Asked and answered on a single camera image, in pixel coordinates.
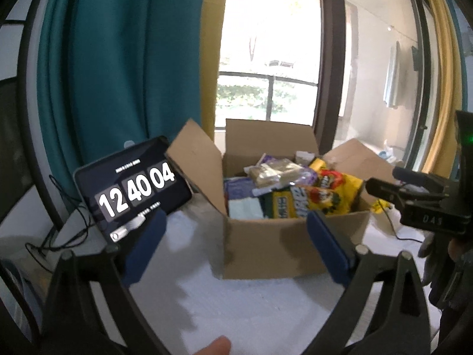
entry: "cardboard box flap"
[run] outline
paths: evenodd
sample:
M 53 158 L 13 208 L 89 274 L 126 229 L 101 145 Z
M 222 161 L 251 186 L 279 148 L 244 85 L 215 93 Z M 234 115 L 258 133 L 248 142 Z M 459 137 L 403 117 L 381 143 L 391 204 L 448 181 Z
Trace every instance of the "cardboard box flap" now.
M 314 131 L 308 125 L 259 120 L 226 120 L 228 156 L 292 157 L 298 150 L 318 153 Z
M 394 167 L 355 138 L 327 152 L 323 159 L 333 162 L 337 171 L 362 180 L 375 177 L 394 182 Z
M 167 149 L 166 156 L 218 211 L 226 215 L 222 155 L 195 121 L 187 121 Z

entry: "open cardboard box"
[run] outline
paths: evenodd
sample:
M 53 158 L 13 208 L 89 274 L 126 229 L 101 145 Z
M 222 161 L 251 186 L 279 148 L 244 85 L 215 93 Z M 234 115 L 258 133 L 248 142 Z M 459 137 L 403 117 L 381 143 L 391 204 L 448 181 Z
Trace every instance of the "open cardboard box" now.
M 223 161 L 213 141 L 193 120 L 181 129 L 167 157 L 183 176 L 225 217 L 225 279 L 273 279 L 325 272 L 312 245 L 305 219 L 235 220 L 227 216 L 223 177 L 243 175 L 263 153 L 293 159 L 297 150 L 318 152 L 311 127 L 255 120 L 226 121 Z M 393 167 L 356 139 L 325 154 L 337 171 L 366 180 L 393 181 Z M 358 211 L 330 216 L 331 224 L 359 244 L 375 198 L 363 192 Z

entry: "blue gripper pad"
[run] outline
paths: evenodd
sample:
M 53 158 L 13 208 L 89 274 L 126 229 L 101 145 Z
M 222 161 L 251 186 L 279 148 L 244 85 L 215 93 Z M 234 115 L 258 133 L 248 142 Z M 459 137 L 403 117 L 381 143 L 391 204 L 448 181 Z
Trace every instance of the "blue gripper pad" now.
M 333 281 L 347 288 L 356 263 L 352 242 L 330 228 L 320 211 L 312 211 L 307 216 L 307 232 Z
M 146 220 L 140 228 L 145 230 L 126 256 L 122 283 L 125 287 L 141 280 L 159 242 L 166 232 L 167 217 L 162 209 L 155 210 L 151 219 Z

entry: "white tablecloth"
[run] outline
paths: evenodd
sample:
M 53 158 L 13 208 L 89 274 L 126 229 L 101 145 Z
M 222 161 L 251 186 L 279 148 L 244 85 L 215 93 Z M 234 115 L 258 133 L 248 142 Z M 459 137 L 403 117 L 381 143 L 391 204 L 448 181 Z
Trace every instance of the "white tablecloth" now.
M 391 214 L 398 218 L 395 211 Z M 383 218 L 383 214 L 371 217 L 364 243 L 377 253 L 397 255 L 406 249 L 415 256 L 418 243 L 398 241 L 375 228 L 377 222 L 386 221 Z M 422 239 L 422 234 L 407 227 L 398 234 Z M 300 354 L 342 293 L 328 275 L 221 280 L 222 263 L 222 217 L 197 195 L 169 216 L 166 235 L 142 280 L 131 286 L 143 315 L 172 354 L 191 354 L 220 335 L 232 341 L 233 355 Z M 416 263 L 422 273 L 423 260 L 416 258 Z M 98 285 L 93 289 L 107 331 L 122 342 Z M 373 287 L 353 340 L 363 336 L 379 291 L 380 285 Z M 431 305 L 429 310 L 435 332 L 440 313 Z

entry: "digital clock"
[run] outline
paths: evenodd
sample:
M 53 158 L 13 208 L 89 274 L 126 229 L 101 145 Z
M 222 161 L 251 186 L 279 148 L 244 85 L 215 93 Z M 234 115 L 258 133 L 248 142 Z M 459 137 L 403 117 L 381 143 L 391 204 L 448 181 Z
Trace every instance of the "digital clock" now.
M 77 189 L 107 239 L 126 236 L 124 226 L 138 216 L 157 208 L 169 214 L 191 199 L 186 180 L 165 157 L 167 147 L 162 138 L 154 138 L 74 173 Z

